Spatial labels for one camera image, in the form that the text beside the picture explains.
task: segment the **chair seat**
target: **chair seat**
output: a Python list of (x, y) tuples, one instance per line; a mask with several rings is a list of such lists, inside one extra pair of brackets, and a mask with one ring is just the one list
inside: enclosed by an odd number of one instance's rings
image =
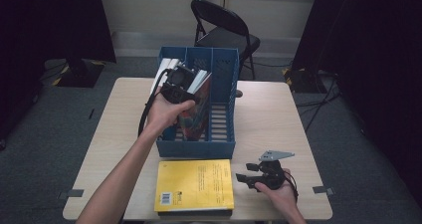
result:
[[(254, 53), (260, 47), (260, 39), (254, 35), (249, 35), (251, 42), (250, 53)], [(245, 54), (246, 39), (244, 36), (229, 32), (224, 28), (216, 27), (196, 42), (196, 47), (212, 48), (234, 48), (239, 51), (239, 58), (245, 60), (248, 54)]]

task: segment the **hand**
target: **hand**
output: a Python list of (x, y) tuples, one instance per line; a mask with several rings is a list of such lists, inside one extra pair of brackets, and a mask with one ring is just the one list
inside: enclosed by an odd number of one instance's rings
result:
[(176, 122), (177, 116), (181, 112), (187, 111), (193, 106), (195, 106), (194, 101), (186, 101), (175, 105), (166, 100), (162, 94), (158, 94), (149, 110), (147, 126), (154, 127), (157, 135), (159, 135)]
[[(291, 179), (290, 171), (288, 169), (284, 169), (284, 171), (288, 173), (286, 178)], [(255, 187), (270, 198), (274, 207), (282, 213), (289, 223), (306, 223), (296, 204), (293, 187), (287, 180), (277, 190), (271, 190), (261, 182), (255, 183)]]

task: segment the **file organizer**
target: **file organizer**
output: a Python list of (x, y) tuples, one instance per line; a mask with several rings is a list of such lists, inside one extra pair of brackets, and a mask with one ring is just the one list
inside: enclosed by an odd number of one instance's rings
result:
[(161, 157), (228, 158), (233, 156), (235, 133), (233, 115), (239, 77), (237, 49), (200, 47), (162, 47), (158, 65), (163, 58), (179, 59), (190, 69), (212, 72), (208, 128), (198, 141), (183, 140), (181, 130), (174, 140), (158, 139)]

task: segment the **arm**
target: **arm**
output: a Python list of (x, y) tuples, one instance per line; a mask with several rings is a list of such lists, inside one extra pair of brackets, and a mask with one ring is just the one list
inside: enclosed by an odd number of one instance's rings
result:
[(178, 114), (194, 105), (193, 101), (173, 105), (162, 95), (156, 97), (143, 132), (93, 194), (77, 223), (118, 222), (155, 140), (165, 128), (174, 124)]
[(264, 183), (257, 182), (255, 187), (267, 195), (273, 202), (274, 207), (286, 218), (290, 224), (307, 223), (304, 216), (296, 204), (295, 195), (292, 186), (288, 181), (277, 190), (271, 190)]

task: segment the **chair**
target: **chair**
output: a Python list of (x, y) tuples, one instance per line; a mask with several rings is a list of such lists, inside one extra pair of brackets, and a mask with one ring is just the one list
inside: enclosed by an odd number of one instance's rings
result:
[[(239, 76), (242, 68), (252, 71), (255, 80), (255, 69), (252, 54), (260, 47), (260, 39), (249, 34), (248, 26), (234, 12), (205, 0), (193, 0), (190, 4), (195, 15), (197, 26), (195, 47), (235, 48), (239, 52)], [(206, 32), (203, 21), (216, 26)], [(249, 58), (251, 65), (245, 66)]]

